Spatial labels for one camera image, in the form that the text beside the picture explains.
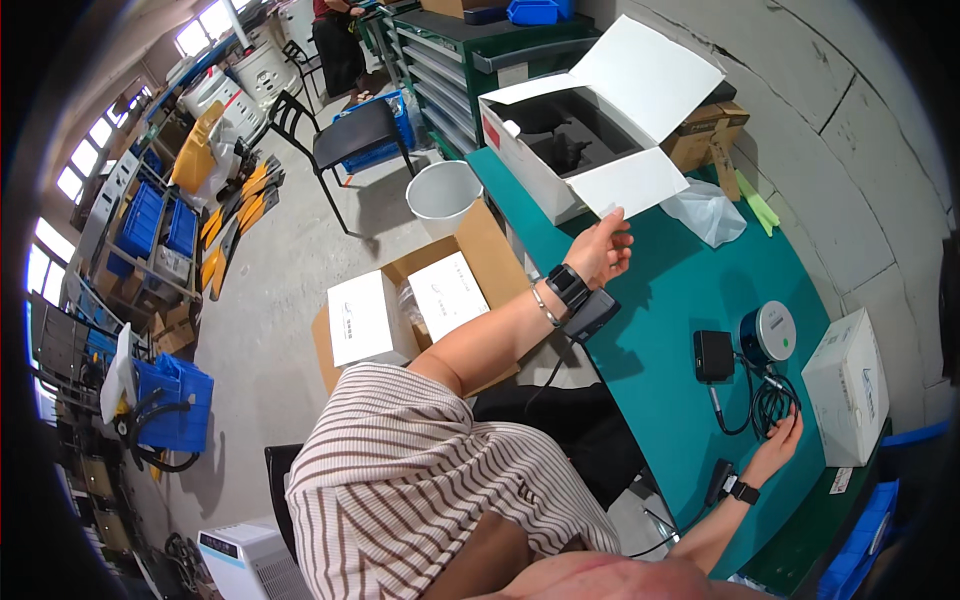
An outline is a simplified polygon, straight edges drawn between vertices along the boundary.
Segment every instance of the dark pants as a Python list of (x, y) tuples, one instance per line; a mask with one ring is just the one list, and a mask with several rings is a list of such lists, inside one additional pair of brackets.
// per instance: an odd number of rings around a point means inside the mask
[(525, 410), (538, 390), (495, 386), (477, 397), (473, 417), (530, 425), (553, 438), (606, 511), (646, 465), (610, 390), (602, 383), (572, 390), (546, 388)]
[(329, 13), (313, 23), (313, 43), (324, 66), (326, 94), (342, 96), (357, 86), (367, 72), (367, 62), (360, 42), (349, 30), (353, 17), (341, 12)]

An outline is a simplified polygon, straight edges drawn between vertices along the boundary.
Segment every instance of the green tool cabinet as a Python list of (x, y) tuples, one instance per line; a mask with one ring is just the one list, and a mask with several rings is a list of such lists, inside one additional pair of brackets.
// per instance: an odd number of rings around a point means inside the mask
[(417, 97), (427, 131), (448, 158), (482, 148), (477, 96), (569, 69), (600, 36), (591, 19), (518, 27), (467, 25), (435, 12), (384, 16), (403, 84)]

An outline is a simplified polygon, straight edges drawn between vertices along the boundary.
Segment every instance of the round blue device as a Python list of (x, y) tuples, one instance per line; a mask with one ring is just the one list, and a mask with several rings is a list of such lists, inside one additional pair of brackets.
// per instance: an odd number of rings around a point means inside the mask
[(790, 358), (796, 344), (797, 326), (782, 302), (770, 300), (740, 321), (740, 351), (755, 367)]

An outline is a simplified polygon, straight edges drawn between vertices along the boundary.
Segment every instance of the red sticker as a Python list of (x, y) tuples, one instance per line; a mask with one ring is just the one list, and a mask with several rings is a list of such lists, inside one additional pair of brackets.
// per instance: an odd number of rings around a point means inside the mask
[(486, 115), (483, 117), (483, 131), (490, 138), (490, 142), (496, 146), (496, 149), (500, 150), (500, 134), (493, 128), (493, 124), (487, 120)]

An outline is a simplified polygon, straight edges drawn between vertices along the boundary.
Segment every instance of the silver bangle bracelet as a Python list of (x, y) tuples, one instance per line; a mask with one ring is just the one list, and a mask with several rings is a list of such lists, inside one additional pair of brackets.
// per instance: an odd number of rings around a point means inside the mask
[(550, 320), (550, 324), (553, 325), (554, 329), (559, 329), (563, 327), (564, 324), (557, 321), (557, 318), (553, 316), (553, 313), (550, 312), (550, 309), (546, 307), (546, 304), (543, 303), (543, 298), (540, 297), (540, 292), (537, 291), (537, 282), (533, 281), (530, 283), (530, 291), (534, 293), (534, 299), (537, 300), (537, 306), (540, 307), (540, 311), (546, 315), (546, 318)]

